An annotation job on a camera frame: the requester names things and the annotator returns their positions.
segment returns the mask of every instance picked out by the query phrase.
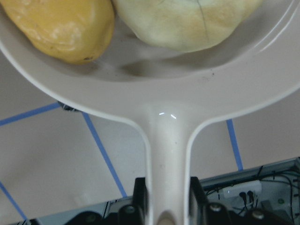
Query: beige bun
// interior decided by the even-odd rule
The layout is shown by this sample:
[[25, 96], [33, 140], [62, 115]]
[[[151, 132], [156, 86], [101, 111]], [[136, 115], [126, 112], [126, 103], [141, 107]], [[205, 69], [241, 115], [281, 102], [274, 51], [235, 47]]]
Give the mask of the beige bun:
[[215, 46], [263, 0], [112, 0], [136, 36], [153, 46], [194, 52]]

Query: blue tape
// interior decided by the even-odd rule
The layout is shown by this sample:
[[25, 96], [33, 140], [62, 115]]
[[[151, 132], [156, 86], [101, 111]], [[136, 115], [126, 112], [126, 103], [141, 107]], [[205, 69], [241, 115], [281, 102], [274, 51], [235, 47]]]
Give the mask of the blue tape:
[[86, 114], [85, 112], [83, 112], [82, 114], [83, 114], [83, 117], [84, 117], [84, 119], [85, 119], [85, 121], [86, 121], [86, 123], [87, 123], [87, 125], [90, 129], [90, 132], [92, 133], [92, 135], [93, 135], [93, 137], [96, 141], [96, 144], [97, 144], [97, 146], [98, 146], [98, 148], [99, 148], [99, 150], [100, 150], [100, 152], [101, 152], [101, 154], [104, 158], [104, 161], [106, 162], [106, 164], [108, 166], [108, 169], [111, 172], [112, 177], [113, 177], [114, 181], [116, 182], [122, 196], [127, 197], [126, 191], [125, 191], [125, 189], [124, 189], [124, 187], [123, 187], [123, 185], [122, 185], [122, 183], [121, 183], [121, 181], [120, 181], [120, 179], [119, 179], [119, 177], [118, 177], [118, 175], [117, 175], [117, 173], [116, 173], [116, 171], [113, 167], [113, 164], [112, 164], [111, 160], [108, 157], [108, 154], [107, 154], [107, 152], [106, 152], [106, 150], [105, 150], [105, 148], [104, 148], [104, 146], [103, 146], [103, 144], [102, 144], [102, 142], [99, 138], [99, 135], [98, 135], [98, 133], [97, 133], [90, 117], [89, 117], [89, 115]]
[[228, 132], [229, 132], [229, 136], [230, 136], [230, 141], [231, 141], [235, 161], [238, 166], [238, 170], [241, 171], [241, 170], [243, 170], [243, 162], [240, 157], [240, 150], [239, 150], [239, 146], [238, 146], [238, 141], [235, 136], [233, 120], [227, 120], [226, 123], [227, 123], [227, 128], [228, 128]]
[[18, 211], [20, 216], [23, 218], [23, 220], [27, 220], [27, 216], [23, 213], [19, 205], [15, 202], [13, 197], [10, 195], [10, 193], [7, 191], [7, 189], [4, 187], [4, 185], [0, 182], [0, 189], [3, 191], [3, 193], [6, 195], [6, 197], [9, 199], [9, 201], [12, 203], [14, 208]]
[[28, 117], [31, 117], [31, 116], [34, 116], [34, 115], [37, 115], [37, 114], [40, 114], [40, 113], [50, 111], [52, 109], [59, 108], [59, 107], [60, 107], [60, 105], [58, 103], [53, 103], [53, 104], [46, 105], [46, 106], [43, 106], [43, 107], [40, 107], [40, 108], [37, 108], [37, 109], [34, 109], [34, 110], [30, 110], [28, 112], [23, 112], [23, 113], [18, 114], [16, 116], [12, 116], [12, 117], [0, 120], [0, 127], [4, 126], [6, 124], [12, 123], [12, 122], [16, 122], [18, 120], [22, 120], [22, 119], [25, 119], [25, 118], [28, 118]]

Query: crack line on bun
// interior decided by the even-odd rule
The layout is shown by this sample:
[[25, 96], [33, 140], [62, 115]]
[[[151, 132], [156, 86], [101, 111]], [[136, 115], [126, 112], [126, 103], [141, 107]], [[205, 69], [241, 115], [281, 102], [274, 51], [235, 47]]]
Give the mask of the crack line on bun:
[[203, 19], [203, 25], [204, 25], [204, 29], [205, 29], [205, 35], [206, 35], [206, 38], [207, 38], [207, 42], [209, 43], [210, 38], [208, 36], [208, 30], [207, 30], [207, 26], [206, 26], [206, 21], [205, 21], [205, 16], [204, 16], [204, 13], [203, 13], [202, 5], [200, 3], [200, 0], [197, 0], [197, 2], [198, 2], [200, 13], [201, 13], [201, 16], [202, 16], [202, 19]]

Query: table surface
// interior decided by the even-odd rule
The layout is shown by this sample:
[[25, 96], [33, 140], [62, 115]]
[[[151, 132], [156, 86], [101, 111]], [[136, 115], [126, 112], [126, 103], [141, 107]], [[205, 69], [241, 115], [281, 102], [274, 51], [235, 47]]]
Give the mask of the table surface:
[[[300, 91], [207, 126], [192, 149], [200, 179], [300, 155]], [[62, 110], [0, 53], [0, 225], [130, 196], [145, 175], [132, 127]]]

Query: white bowl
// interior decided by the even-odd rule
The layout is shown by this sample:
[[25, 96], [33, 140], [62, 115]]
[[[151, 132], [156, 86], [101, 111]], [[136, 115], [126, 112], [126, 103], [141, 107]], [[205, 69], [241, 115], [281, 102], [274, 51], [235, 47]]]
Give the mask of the white bowl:
[[136, 127], [147, 148], [148, 223], [166, 215], [187, 224], [190, 148], [197, 133], [300, 87], [299, 1], [266, 0], [223, 43], [188, 54], [148, 46], [117, 19], [108, 50], [84, 66], [42, 54], [0, 10], [0, 48], [55, 99]]

